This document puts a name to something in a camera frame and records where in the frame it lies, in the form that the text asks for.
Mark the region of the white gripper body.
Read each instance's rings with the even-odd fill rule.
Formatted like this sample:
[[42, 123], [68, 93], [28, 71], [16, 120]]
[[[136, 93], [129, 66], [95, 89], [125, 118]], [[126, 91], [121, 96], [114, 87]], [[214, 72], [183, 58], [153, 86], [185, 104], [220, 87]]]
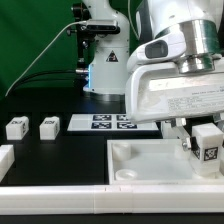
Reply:
[[126, 84], [126, 114], [133, 123], [224, 112], [224, 59], [212, 72], [180, 74], [172, 62], [137, 68]]

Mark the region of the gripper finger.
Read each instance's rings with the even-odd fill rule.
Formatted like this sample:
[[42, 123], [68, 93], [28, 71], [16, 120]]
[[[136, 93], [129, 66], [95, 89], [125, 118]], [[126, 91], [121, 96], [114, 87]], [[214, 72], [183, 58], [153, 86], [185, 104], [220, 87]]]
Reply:
[[175, 149], [176, 158], [189, 158], [191, 154], [191, 137], [185, 130], [186, 119], [175, 118], [171, 120], [171, 128], [181, 145]]
[[217, 124], [217, 127], [224, 133], [224, 112], [214, 114], [213, 120]]

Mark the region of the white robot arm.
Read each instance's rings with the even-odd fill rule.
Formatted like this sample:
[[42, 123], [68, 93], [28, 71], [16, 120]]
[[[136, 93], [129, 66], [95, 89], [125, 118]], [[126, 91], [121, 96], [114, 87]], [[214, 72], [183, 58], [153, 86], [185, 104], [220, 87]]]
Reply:
[[84, 91], [123, 96], [134, 123], [170, 121], [185, 150], [190, 117], [224, 112], [224, 56], [218, 30], [224, 0], [142, 0], [136, 12], [140, 45], [130, 53], [129, 22], [109, 0], [83, 0], [96, 35]]

